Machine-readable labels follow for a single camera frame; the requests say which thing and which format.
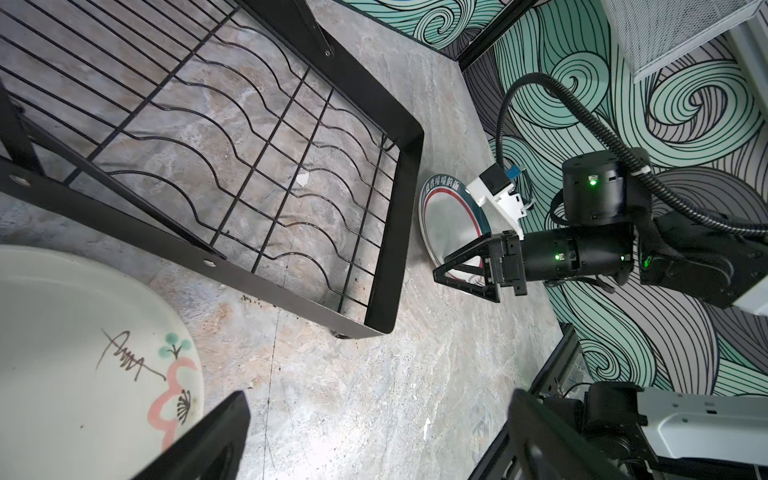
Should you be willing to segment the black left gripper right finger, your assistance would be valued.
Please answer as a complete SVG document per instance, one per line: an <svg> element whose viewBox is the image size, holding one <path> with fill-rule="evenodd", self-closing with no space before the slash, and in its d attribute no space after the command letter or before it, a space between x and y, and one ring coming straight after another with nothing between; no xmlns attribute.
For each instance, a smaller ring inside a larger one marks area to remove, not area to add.
<svg viewBox="0 0 768 480"><path fill-rule="evenodd" d="M525 479L625 479L611 461L537 397L516 389L508 431Z"/></svg>

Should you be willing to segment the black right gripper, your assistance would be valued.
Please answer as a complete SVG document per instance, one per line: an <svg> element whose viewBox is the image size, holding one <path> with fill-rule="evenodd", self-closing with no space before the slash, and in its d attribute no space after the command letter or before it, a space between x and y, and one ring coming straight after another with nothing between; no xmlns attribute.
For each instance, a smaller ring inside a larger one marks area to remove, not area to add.
<svg viewBox="0 0 768 480"><path fill-rule="evenodd" d="M491 282L485 282L486 254ZM528 233L481 235L448 254L433 270L436 283L483 300L499 303L498 287L527 294L529 282L559 286L576 281L612 294L633 269L634 228L628 223L577 226Z"/></svg>

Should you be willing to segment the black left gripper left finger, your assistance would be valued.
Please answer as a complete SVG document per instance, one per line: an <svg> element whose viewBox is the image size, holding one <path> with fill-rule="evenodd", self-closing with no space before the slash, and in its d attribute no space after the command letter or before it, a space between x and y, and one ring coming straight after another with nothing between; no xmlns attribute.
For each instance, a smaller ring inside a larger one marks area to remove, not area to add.
<svg viewBox="0 0 768 480"><path fill-rule="evenodd" d="M235 479L250 418L245 393L231 393L134 479Z"/></svg>

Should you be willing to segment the white plate green red rim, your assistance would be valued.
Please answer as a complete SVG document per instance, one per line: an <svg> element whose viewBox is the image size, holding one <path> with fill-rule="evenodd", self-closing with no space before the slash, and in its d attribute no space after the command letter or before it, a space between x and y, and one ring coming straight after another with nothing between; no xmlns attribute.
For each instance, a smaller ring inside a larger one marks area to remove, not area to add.
<svg viewBox="0 0 768 480"><path fill-rule="evenodd" d="M466 186L448 174L436 174L426 180L420 192L418 219L435 266L442 265L457 249L491 232L487 217Z"/></svg>

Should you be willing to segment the cream floral painted plate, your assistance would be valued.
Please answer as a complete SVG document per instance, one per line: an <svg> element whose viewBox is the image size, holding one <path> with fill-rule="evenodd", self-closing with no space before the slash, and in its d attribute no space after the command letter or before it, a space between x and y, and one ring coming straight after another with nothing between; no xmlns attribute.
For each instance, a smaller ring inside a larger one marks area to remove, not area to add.
<svg viewBox="0 0 768 480"><path fill-rule="evenodd" d="M1 475L130 479L204 414L176 311L132 277L42 248L1 249Z"/></svg>

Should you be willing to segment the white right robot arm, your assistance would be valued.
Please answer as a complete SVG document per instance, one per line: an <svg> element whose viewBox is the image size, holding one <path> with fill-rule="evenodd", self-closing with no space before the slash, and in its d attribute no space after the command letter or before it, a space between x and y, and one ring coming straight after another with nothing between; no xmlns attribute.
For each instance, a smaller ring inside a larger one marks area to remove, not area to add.
<svg viewBox="0 0 768 480"><path fill-rule="evenodd" d="M654 174L646 151L628 147L552 76L534 72L507 90L510 104L536 84L600 142L567 160L552 200L551 230L524 233L523 203L497 160L469 185L508 222L448 254L433 272L442 285L498 302L504 287L569 281L614 291L637 272L720 307L767 310L767 228L690 204ZM513 393L506 423L515 479L763 479L767 398L674 393L634 382L591 384L582 399Z"/></svg>

